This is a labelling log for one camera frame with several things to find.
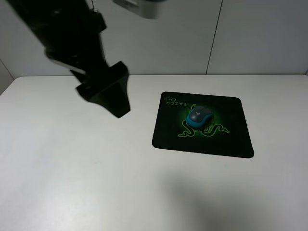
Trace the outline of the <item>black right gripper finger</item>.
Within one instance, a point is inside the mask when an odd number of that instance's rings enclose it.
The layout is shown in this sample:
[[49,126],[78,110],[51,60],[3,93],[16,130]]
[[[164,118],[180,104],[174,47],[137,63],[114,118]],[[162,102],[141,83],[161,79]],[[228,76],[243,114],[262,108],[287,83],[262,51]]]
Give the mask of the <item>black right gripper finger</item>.
[[130,112],[127,93],[129,72],[123,62],[107,67],[93,76],[76,73],[78,94],[87,102],[104,107],[117,118]]

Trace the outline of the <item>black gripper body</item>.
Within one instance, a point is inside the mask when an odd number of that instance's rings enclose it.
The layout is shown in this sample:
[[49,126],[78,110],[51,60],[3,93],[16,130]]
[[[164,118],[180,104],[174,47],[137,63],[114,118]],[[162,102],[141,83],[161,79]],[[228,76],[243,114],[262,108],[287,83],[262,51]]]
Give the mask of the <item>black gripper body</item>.
[[43,46],[50,61],[69,69],[82,83],[96,81],[107,72],[100,31],[43,31]]

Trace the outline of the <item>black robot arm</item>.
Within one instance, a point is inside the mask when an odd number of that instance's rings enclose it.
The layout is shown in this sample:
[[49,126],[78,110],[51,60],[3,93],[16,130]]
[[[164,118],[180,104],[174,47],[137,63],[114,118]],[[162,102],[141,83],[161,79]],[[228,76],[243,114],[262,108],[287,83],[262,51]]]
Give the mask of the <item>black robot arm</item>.
[[123,62],[109,66],[101,32],[102,14],[84,0],[10,0],[8,4],[45,48],[45,55],[78,79],[76,90],[117,118],[130,111],[129,72]]

